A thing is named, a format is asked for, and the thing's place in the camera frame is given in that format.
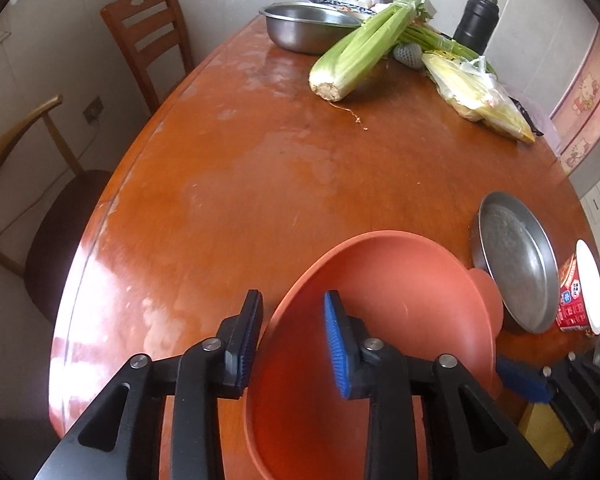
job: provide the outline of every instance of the hello kitty poster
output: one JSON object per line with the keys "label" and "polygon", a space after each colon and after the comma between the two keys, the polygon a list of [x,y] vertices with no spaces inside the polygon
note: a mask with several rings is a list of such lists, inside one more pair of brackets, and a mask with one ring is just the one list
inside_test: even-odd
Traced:
{"label": "hello kitty poster", "polygon": [[580,161],[584,158],[591,148],[591,144],[587,139],[579,139],[574,142],[570,149],[561,156],[562,168],[569,174],[573,171]]}
{"label": "hello kitty poster", "polygon": [[587,73],[580,83],[580,94],[573,100],[573,106],[571,107],[576,112],[576,115],[580,115],[593,108],[594,99],[599,89],[600,84],[594,79],[591,72]]}

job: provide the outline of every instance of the black thermos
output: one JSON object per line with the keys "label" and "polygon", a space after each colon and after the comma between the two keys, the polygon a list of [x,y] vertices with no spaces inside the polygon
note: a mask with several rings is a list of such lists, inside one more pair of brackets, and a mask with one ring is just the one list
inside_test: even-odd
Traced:
{"label": "black thermos", "polygon": [[484,54],[499,19],[498,0],[468,0],[454,40]]}

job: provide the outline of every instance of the metal tray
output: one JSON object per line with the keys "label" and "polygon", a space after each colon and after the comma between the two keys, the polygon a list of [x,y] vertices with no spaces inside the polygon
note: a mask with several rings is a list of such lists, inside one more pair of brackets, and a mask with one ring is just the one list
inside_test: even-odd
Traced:
{"label": "metal tray", "polygon": [[560,300],[554,250],[540,222],[510,194],[489,193],[480,204],[471,233],[474,265],[498,285],[510,330],[545,332]]}

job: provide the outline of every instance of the electrical outlet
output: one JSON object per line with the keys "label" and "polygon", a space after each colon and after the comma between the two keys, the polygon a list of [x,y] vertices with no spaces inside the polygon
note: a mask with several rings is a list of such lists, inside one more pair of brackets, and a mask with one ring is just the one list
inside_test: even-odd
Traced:
{"label": "electrical outlet", "polygon": [[102,104],[102,99],[100,99],[100,96],[96,96],[96,98],[89,103],[89,106],[84,109],[82,114],[87,120],[87,124],[91,124],[100,116],[103,110],[104,105]]}

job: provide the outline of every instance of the brown chair seat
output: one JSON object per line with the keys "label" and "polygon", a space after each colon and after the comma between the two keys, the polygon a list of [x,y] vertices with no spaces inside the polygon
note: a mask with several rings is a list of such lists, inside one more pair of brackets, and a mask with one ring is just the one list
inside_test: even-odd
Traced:
{"label": "brown chair seat", "polygon": [[36,307],[56,321],[64,282],[87,222],[111,173],[89,170],[61,191],[40,224],[27,255],[24,283]]}

